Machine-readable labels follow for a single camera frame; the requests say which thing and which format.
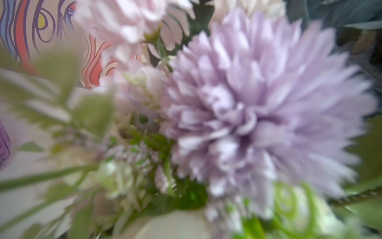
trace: fern leaf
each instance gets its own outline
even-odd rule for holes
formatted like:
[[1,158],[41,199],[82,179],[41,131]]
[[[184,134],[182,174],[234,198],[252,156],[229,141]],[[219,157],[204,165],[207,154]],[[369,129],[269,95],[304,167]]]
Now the fern leaf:
[[41,129],[48,129],[53,126],[65,126],[66,123],[33,109],[25,104],[15,104],[10,109],[19,119],[25,119],[30,124],[36,124]]

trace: white flower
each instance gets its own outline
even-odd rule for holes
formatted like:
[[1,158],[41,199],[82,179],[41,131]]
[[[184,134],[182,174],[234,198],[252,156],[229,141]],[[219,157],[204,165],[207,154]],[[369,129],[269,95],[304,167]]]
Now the white flower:
[[130,59],[126,65],[120,63],[113,76],[102,77],[100,86],[93,91],[115,92],[114,103],[119,129],[129,127],[132,123],[139,130],[158,132],[159,127],[155,120],[159,118],[157,110],[162,96],[162,82],[165,79],[166,73],[160,69]]
[[243,9],[248,16],[252,16],[257,11],[262,11],[271,18],[281,17],[286,13],[283,0],[213,0],[208,4],[215,7],[211,23],[221,22],[236,7]]
[[[299,213],[294,221],[294,226],[298,229],[304,230],[309,221],[308,200],[305,191],[301,188],[295,188],[294,192],[298,200]],[[317,212],[317,233],[320,235],[333,235],[342,228],[344,224],[337,219],[332,209],[326,203],[326,201],[319,197],[314,197]]]
[[[85,166],[97,162],[98,153],[83,147],[69,147],[52,156],[53,163],[57,169]],[[63,181],[68,185],[74,185],[82,176],[81,172],[63,177]],[[79,186],[81,190],[87,190],[97,185],[96,173],[89,172],[85,180]]]
[[106,189],[107,198],[126,196],[125,201],[128,203],[125,205],[133,206],[136,210],[147,204],[144,189],[146,179],[142,174],[133,172],[133,168],[127,162],[102,162],[97,171],[97,179]]
[[125,115],[142,104],[158,108],[165,78],[163,71],[130,59],[126,65],[119,64],[113,76],[102,77],[95,91],[115,89],[117,111]]
[[203,211],[175,211],[141,218],[116,239],[210,239],[211,227]]

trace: lavender flower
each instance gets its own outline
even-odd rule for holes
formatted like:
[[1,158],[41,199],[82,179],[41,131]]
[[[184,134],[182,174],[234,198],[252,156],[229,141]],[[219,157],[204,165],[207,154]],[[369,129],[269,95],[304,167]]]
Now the lavender flower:
[[215,197],[238,190],[263,217],[276,180],[341,195],[354,177],[346,165],[358,161],[343,148],[376,108],[348,54],[330,54],[334,30],[300,25],[235,9],[178,52],[161,101],[178,175]]
[[172,188],[175,187],[175,179],[171,177],[171,181],[167,178],[163,167],[161,165],[158,165],[157,170],[155,172],[155,186],[159,189],[159,191],[163,194],[168,193],[168,188],[171,186]]

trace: flower bouquet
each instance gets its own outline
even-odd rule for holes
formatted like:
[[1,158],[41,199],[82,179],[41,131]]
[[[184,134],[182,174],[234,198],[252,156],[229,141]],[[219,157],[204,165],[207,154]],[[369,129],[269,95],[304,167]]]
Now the flower bouquet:
[[0,192],[52,184],[0,233],[73,198],[23,239],[54,238],[67,216],[69,239],[373,237],[362,228],[378,229],[366,212],[382,191],[372,82],[333,52],[333,28],[304,11],[293,21],[293,2],[288,18],[279,0],[78,0],[77,22],[119,64],[74,106],[78,48],[34,61],[50,81],[2,75],[10,110],[54,143],[18,148],[46,151],[53,168]]

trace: table surface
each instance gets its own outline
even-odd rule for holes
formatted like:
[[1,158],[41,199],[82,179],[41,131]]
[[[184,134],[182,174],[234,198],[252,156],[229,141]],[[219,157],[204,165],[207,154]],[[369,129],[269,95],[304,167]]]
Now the table surface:
[[[87,89],[76,88],[73,102],[77,102],[79,98],[87,93],[89,93]],[[31,141],[35,141],[39,145],[51,144],[48,134],[39,130],[34,125],[29,125],[24,120],[16,119],[13,114],[7,111],[7,105],[1,102],[0,119],[12,141],[12,149]],[[47,166],[44,164],[44,161],[41,160],[45,156],[45,153],[24,153],[11,150],[10,158],[0,168],[0,181],[46,171]],[[43,183],[0,194],[0,224],[7,222],[18,214],[41,203],[37,195],[48,185],[49,183]],[[47,223],[61,215],[64,208],[70,204],[71,201],[72,199],[64,200],[42,210],[40,213],[5,231],[0,235],[0,239],[20,239],[23,232],[32,224]],[[64,233],[69,226],[70,220],[67,218],[59,229],[57,236]]]

